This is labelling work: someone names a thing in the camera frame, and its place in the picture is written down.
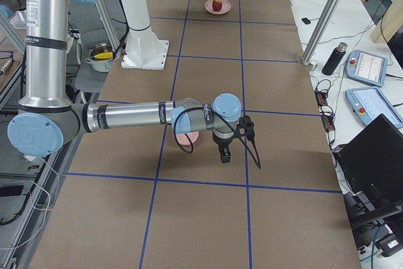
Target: blue bordered device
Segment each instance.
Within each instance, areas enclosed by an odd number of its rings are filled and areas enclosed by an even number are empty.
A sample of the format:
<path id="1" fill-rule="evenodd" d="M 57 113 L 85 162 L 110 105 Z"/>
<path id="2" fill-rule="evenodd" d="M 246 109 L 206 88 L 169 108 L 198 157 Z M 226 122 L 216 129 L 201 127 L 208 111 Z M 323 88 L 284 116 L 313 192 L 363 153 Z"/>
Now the blue bordered device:
<path id="1" fill-rule="evenodd" d="M 370 124 L 383 113 L 398 129 L 403 127 L 403 118 L 379 88 L 347 89 L 346 97 L 353 111 L 364 125 Z"/>
<path id="2" fill-rule="evenodd" d="M 362 50 L 352 52 L 346 63 L 346 73 L 351 79 L 382 87 L 388 59 Z"/>

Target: brown tabletop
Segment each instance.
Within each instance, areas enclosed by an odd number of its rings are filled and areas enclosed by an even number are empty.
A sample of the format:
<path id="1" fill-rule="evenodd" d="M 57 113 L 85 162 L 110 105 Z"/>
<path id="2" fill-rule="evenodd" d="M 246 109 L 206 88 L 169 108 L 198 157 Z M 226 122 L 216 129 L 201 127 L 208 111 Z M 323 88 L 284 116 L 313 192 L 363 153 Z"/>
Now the brown tabletop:
<path id="1" fill-rule="evenodd" d="M 117 62 L 100 103 L 220 93 L 255 123 L 262 169 L 211 133 L 192 155 L 170 127 L 85 135 L 30 268 L 361 268 L 288 0 L 147 0 L 163 71 Z"/>

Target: white pillar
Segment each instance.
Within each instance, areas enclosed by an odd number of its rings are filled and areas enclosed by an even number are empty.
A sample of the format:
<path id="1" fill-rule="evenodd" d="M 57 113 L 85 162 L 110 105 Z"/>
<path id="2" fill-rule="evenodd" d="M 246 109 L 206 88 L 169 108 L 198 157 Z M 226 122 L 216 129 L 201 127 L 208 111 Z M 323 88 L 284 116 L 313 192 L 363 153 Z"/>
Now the white pillar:
<path id="1" fill-rule="evenodd" d="M 130 31 L 122 67 L 164 69 L 169 42 L 153 33 L 145 0 L 122 0 Z"/>

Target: apple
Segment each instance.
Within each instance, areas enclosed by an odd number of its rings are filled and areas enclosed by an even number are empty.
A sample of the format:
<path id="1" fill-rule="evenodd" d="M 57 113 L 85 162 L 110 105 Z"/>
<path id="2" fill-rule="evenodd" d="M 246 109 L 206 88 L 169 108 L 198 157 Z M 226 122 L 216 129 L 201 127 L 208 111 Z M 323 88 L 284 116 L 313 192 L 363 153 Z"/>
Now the apple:
<path id="1" fill-rule="evenodd" d="M 218 12 L 222 9 L 222 1 L 221 0 L 213 0 L 213 11 Z"/>

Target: computer monitor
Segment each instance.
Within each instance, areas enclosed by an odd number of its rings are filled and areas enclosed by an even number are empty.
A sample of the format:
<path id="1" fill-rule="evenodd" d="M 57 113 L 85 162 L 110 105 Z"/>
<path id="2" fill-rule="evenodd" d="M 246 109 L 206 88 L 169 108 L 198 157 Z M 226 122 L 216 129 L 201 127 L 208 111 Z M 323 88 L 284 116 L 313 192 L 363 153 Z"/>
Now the computer monitor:
<path id="1" fill-rule="evenodd" d="M 335 157 L 352 191 L 363 192 L 373 205 L 368 212 L 383 219 L 403 243 L 402 212 L 388 214 L 388 209 L 403 201 L 403 134 L 379 115 Z M 353 221 L 357 223 L 356 218 L 350 218 L 352 226 Z"/>

